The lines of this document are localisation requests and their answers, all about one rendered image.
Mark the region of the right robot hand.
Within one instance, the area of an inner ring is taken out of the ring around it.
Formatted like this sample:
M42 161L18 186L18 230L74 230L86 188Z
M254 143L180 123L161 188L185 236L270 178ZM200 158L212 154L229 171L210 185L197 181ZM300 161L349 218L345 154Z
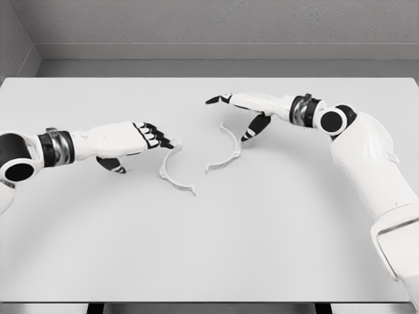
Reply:
M241 137L241 143L244 143L256 135L260 134L271 122L271 116L278 113L279 106L275 101L268 99L258 93L235 93L228 95L219 95L210 98L205 102L206 105L214 103L226 103L235 107L255 111L258 115L250 122L246 132Z

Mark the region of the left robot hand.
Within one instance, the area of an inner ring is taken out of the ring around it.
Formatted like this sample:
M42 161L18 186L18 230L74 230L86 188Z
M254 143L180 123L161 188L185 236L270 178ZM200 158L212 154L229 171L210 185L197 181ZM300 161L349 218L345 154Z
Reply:
M96 161L108 171L126 174L119 158L157 147L174 149L172 142L148 122L121 122L99 127L100 141Z

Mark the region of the white pipe clamp half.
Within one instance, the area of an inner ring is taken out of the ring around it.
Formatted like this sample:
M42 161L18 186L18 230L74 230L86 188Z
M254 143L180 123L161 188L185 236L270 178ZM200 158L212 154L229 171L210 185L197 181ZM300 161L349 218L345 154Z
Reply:
M173 142L174 148L171 149L164 157L163 162L159 169L160 178L170 183L174 188L184 191L184 192L191 192L193 196L196 195L195 185L193 184L184 184L180 183L177 179L175 179L172 175L172 171L170 170L171 162L173 157L178 153L181 152L183 149L183 144L179 139L176 139Z
M225 157L224 159L222 159L221 161L206 164L206 168L205 168L205 174L206 175L210 171L223 169L224 167L228 166L233 161L238 159L241 156L241 153L242 153L242 148L241 148L241 144L239 143L239 140L237 140L236 136L233 134L233 132L229 128L227 128L223 123L221 123L221 125L219 127L219 131L226 138L228 138L228 140L230 141L232 150L231 150L230 154L227 157Z

